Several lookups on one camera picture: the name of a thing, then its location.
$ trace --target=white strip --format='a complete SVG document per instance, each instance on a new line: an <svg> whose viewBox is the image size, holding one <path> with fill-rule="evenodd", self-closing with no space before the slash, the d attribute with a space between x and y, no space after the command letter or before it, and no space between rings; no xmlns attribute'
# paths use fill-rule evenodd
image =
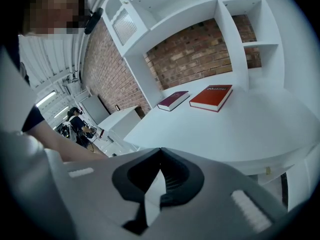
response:
<svg viewBox="0 0 320 240"><path fill-rule="evenodd" d="M257 233L264 231L272 225L267 216L262 213L262 211L242 190L234 191L231 194L231 197L235 204L240 208L249 224Z"/></svg>
<svg viewBox="0 0 320 240"><path fill-rule="evenodd" d="M76 178L79 176L83 176L83 175L87 175L87 174L91 174L94 172L94 169L92 169L91 167L89 168L85 168L82 170L74 170L74 171L70 171L69 175L71 178Z"/></svg>

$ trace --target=red book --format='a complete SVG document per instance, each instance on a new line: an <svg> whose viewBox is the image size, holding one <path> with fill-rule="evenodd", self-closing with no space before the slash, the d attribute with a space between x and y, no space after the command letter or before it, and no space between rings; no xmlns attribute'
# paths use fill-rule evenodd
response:
<svg viewBox="0 0 320 240"><path fill-rule="evenodd" d="M165 98L158 104L158 108L161 110L171 111L186 100L190 94L188 91L176 91L169 97Z"/></svg>
<svg viewBox="0 0 320 240"><path fill-rule="evenodd" d="M209 85L189 101L191 107L219 112L232 92L232 85Z"/></svg>

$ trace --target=orange-red book cover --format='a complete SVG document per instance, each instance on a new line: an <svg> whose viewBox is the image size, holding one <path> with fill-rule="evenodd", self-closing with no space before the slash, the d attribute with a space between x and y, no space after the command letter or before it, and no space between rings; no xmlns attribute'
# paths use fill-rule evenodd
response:
<svg viewBox="0 0 320 240"><path fill-rule="evenodd" d="M209 85L189 101L191 107L219 112L232 92L232 85Z"/></svg>

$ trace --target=white table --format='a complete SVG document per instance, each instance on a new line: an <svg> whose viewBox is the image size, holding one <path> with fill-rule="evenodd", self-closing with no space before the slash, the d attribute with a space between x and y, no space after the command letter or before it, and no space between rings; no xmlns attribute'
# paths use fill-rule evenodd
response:
<svg viewBox="0 0 320 240"><path fill-rule="evenodd" d="M190 107L195 95L173 111L152 109L124 140L224 162L247 175L291 166L320 140L319 120L285 89L235 86L218 113Z"/></svg>
<svg viewBox="0 0 320 240"><path fill-rule="evenodd" d="M108 135L120 146L132 151L137 150L135 146L124 142L127 134L141 121L135 109L138 106L132 106L112 113L105 120L98 124L98 127L105 130Z"/></svg>

